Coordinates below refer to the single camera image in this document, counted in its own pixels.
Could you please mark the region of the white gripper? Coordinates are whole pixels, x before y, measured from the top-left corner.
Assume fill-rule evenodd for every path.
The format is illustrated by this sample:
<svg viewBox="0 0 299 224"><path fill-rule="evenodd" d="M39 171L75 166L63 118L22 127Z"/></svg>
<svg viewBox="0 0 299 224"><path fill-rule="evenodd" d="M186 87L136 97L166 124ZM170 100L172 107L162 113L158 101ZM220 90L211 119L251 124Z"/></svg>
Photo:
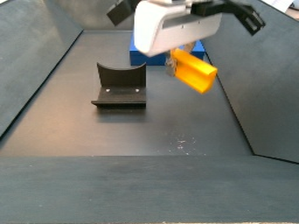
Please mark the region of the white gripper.
<svg viewBox="0 0 299 224"><path fill-rule="evenodd" d="M135 8L135 48L147 57L164 53L166 73L174 77L176 60L171 50L183 46L192 52L196 40L214 35L220 27L222 13L192 14L192 6L211 0L142 0Z"/></svg>

